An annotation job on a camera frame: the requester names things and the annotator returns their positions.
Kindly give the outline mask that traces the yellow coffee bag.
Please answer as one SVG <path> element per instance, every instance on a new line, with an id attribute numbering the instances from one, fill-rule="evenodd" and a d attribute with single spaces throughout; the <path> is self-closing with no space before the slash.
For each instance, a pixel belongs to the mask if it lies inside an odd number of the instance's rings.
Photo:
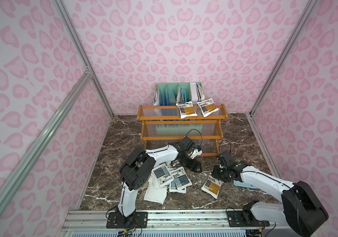
<path id="1" fill-rule="evenodd" d="M 210 173 L 206 182 L 201 187 L 201 190 L 206 192 L 207 194 L 211 195 L 213 198 L 217 199 L 222 184 L 223 184 L 223 181 L 221 181 L 217 178 L 214 178 Z"/>
<path id="2" fill-rule="evenodd" d="M 210 114 L 219 111 L 219 108 L 215 105 L 212 98 L 198 102 L 197 104 L 200 107 L 204 117 L 208 117 Z"/>
<path id="3" fill-rule="evenodd" d="M 183 103 L 183 104 L 176 104 L 176 106 L 179 109 L 181 119 L 197 116 L 197 113 L 194 109 L 192 101 L 186 102 L 186 103 Z"/>

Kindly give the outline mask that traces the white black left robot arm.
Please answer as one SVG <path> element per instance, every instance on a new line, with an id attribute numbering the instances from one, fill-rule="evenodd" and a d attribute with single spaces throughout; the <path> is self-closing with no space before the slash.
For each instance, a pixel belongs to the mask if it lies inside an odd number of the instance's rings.
<path id="1" fill-rule="evenodd" d="M 187 136 L 179 142 L 171 142 L 162 148 L 153 150 L 135 148 L 119 169 L 122 192 L 120 202 L 116 207 L 118 217 L 122 221 L 132 218 L 136 212 L 135 203 L 138 191 L 155 169 L 162 169 L 166 163 L 177 161 L 182 167 L 199 173 L 202 167 L 201 163 L 196 160 L 196 156 L 200 154 L 202 154 L 201 146 L 196 145 Z"/>

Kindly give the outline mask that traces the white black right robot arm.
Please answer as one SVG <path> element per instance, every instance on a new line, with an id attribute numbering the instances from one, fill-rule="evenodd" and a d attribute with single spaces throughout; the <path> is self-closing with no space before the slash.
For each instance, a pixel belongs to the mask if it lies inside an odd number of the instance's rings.
<path id="1" fill-rule="evenodd" d="M 239 225 L 263 226 L 274 222 L 289 226 L 302 237 L 310 237 L 328 221 L 327 210 L 307 183 L 276 178 L 250 164 L 234 160 L 229 152 L 223 152 L 217 159 L 219 164 L 214 166 L 213 178 L 251 184 L 279 201 L 273 204 L 253 200 L 243 207 L 240 217 L 228 213 L 229 218 Z"/>

